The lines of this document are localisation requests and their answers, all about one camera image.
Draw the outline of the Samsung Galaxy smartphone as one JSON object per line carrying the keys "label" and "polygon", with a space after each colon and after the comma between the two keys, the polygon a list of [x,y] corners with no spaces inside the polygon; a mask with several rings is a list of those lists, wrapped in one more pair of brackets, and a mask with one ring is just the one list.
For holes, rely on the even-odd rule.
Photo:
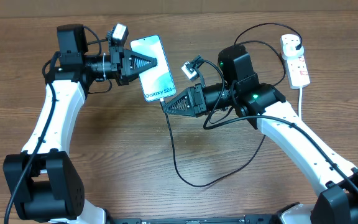
{"label": "Samsung Galaxy smartphone", "polygon": [[173,77],[159,35],[130,42],[132,51],[157,59],[157,65],[139,74],[145,101],[151,102],[176,94]]}

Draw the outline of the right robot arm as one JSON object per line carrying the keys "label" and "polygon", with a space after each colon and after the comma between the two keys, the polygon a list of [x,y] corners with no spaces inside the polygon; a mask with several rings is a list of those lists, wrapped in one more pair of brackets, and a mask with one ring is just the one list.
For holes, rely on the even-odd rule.
{"label": "right robot arm", "polygon": [[162,103],[163,112],[210,118],[216,110],[229,109],[285,152],[317,201],[293,203],[272,215],[271,223],[358,223],[358,168],[325,144],[275,85],[259,82],[244,43],[220,51],[215,69],[221,83],[189,87]]}

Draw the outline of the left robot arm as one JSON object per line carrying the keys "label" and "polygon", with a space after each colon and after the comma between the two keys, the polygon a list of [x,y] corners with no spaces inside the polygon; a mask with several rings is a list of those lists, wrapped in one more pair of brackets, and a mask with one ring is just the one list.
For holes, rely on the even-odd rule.
{"label": "left robot arm", "polygon": [[157,65],[153,57],[126,49],[128,29],[116,24],[105,38],[109,52],[89,54],[82,24],[57,27],[59,49],[42,67],[45,101],[35,129],[18,154],[7,155],[3,172],[11,197],[6,215],[49,223],[112,223],[110,213],[85,198],[70,160],[76,118],[93,82],[128,85]]}

